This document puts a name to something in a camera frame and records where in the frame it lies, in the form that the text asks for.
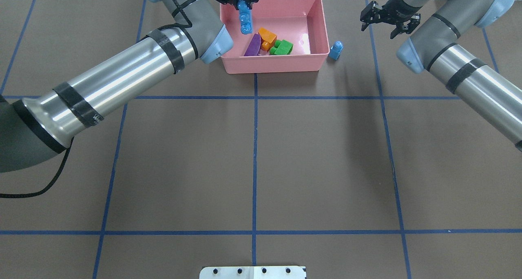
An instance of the blue toy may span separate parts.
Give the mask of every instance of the blue toy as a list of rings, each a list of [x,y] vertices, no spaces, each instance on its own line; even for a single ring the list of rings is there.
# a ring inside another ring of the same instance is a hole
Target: blue toy
[[[237,2],[237,9],[239,9],[239,21],[241,23],[241,33],[249,34],[252,33],[252,15],[250,9],[246,5],[244,0]]]
[[[343,50],[343,43],[341,41],[336,41],[334,45],[330,48],[330,54],[328,56],[334,60],[337,60],[341,55],[341,51]]]

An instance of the white metal plate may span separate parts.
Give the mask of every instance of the white metal plate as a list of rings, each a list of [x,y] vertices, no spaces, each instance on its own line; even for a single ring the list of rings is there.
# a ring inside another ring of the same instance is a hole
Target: white metal plate
[[[306,279],[304,266],[206,267],[199,279]]]

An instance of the purple triangular block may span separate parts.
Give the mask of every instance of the purple triangular block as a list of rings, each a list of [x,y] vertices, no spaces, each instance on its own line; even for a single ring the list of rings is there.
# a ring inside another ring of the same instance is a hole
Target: purple triangular block
[[[246,48],[245,56],[257,56],[261,48],[261,35],[254,33],[250,45]]]

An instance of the green block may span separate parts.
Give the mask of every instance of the green block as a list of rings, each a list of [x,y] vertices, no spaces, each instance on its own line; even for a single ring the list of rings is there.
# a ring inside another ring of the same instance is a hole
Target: green block
[[[292,52],[293,43],[286,40],[276,40],[274,47],[270,49],[271,55],[289,55]]]

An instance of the pink bin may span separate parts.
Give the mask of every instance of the pink bin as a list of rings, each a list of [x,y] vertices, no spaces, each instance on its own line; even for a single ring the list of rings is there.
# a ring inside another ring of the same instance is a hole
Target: pink bin
[[[259,0],[252,7],[253,33],[242,34],[239,12],[230,4],[220,5],[220,19],[227,27],[233,48],[221,58],[229,74],[318,71],[330,46],[322,0]],[[260,27],[277,39],[293,43],[289,55],[243,56]]]

